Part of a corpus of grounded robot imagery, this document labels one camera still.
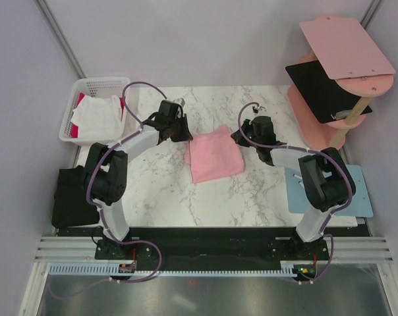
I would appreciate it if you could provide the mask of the pink t shirt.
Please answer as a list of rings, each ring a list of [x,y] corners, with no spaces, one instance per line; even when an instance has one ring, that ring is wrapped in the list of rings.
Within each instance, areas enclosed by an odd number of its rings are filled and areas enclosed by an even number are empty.
[[[245,170],[240,148],[226,125],[195,135],[187,143],[185,163],[190,166],[195,184],[235,176]]]

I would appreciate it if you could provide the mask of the black t shirt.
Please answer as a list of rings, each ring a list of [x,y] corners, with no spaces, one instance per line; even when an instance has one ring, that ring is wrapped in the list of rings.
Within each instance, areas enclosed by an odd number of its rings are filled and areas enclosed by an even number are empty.
[[[100,216],[96,208],[86,201],[82,174],[82,166],[59,170],[51,219],[55,228],[99,223]]]

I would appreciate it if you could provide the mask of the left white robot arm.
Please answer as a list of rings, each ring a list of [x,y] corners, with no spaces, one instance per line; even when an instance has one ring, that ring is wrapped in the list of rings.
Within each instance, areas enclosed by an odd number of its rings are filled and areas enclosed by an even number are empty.
[[[110,243],[110,252],[119,259],[132,253],[133,243],[126,239],[130,226],[125,219],[122,198],[127,188],[128,166],[145,151],[169,140],[193,140],[184,113],[184,99],[164,99],[158,111],[141,127],[113,145],[94,143],[90,146],[82,173],[82,184],[88,204],[99,213],[103,235]]]

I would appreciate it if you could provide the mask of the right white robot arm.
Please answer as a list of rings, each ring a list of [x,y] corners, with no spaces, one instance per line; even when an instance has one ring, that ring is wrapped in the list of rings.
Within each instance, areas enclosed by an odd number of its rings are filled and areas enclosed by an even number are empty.
[[[334,213],[346,208],[355,194],[355,183],[338,150],[321,151],[287,145],[277,140],[268,116],[238,121],[231,134],[241,147],[253,147],[259,160],[271,167],[297,171],[302,178],[308,211],[289,241],[291,254],[307,258],[323,239],[324,230]]]

